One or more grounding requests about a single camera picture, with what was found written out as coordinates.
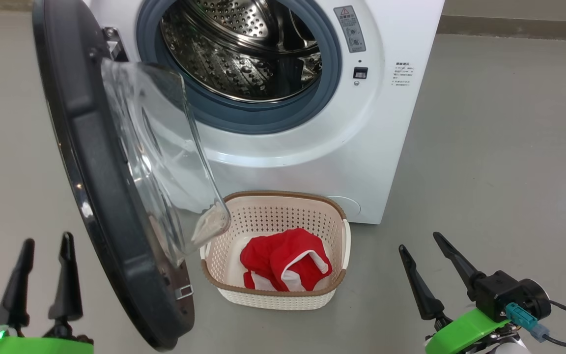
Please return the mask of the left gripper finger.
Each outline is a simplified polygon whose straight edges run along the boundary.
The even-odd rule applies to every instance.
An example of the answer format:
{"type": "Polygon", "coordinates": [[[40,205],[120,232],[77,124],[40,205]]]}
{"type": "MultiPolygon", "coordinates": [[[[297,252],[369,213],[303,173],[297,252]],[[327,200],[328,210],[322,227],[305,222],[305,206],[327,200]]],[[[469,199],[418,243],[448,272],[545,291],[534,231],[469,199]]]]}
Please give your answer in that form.
{"type": "Polygon", "coordinates": [[[65,232],[61,236],[58,260],[60,275],[55,300],[49,308],[49,320],[53,320],[54,325],[47,332],[47,337],[73,339],[70,323],[80,320],[84,312],[74,238],[70,232],[65,232]]]}
{"type": "Polygon", "coordinates": [[[33,262],[34,239],[25,239],[0,301],[0,325],[5,325],[10,335],[15,332],[16,336],[23,337],[22,329],[29,325],[28,278],[33,262]]]}

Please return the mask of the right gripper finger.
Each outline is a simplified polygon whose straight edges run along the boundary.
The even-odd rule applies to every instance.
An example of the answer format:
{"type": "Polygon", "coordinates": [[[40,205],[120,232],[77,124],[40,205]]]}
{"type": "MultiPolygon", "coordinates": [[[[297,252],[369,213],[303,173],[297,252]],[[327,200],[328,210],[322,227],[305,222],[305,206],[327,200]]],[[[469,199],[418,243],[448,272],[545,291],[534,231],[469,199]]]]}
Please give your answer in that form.
{"type": "Polygon", "coordinates": [[[475,282],[483,279],[485,274],[471,264],[440,232],[434,232],[433,238],[438,244],[445,258],[449,259],[456,269],[460,279],[467,289],[467,296],[470,300],[476,300],[477,293],[475,282]]]}
{"type": "Polygon", "coordinates": [[[417,264],[404,244],[399,246],[399,255],[420,317],[424,321],[434,321],[434,333],[429,335],[429,337],[433,337],[441,329],[449,325],[452,319],[444,314],[445,307],[442,301],[433,295],[419,274],[417,264]]]}

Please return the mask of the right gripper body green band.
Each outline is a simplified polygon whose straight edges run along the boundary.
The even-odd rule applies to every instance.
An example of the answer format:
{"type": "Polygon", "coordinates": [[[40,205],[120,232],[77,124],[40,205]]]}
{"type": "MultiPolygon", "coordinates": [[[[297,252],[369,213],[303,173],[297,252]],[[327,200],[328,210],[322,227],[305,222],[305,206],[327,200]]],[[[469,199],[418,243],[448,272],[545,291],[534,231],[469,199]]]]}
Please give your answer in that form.
{"type": "Polygon", "coordinates": [[[466,354],[478,352],[478,347],[490,347],[492,343],[499,347],[509,347],[511,344],[517,346],[514,336],[505,338],[490,338],[498,329],[509,323],[505,309],[498,313],[500,321],[492,320],[479,309],[473,309],[463,314],[458,319],[449,323],[449,318],[443,314],[443,309],[425,309],[425,320],[435,320],[435,324],[441,329],[427,340],[425,345],[426,354],[466,354]]]}

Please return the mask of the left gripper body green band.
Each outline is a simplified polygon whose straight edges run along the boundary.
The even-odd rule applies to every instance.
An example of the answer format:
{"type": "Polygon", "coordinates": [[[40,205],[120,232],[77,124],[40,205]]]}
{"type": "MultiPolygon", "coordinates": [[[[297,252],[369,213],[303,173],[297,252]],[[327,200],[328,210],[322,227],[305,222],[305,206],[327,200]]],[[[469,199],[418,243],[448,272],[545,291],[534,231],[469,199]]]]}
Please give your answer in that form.
{"type": "Polygon", "coordinates": [[[60,338],[2,337],[0,354],[92,354],[90,343],[60,338]]]}

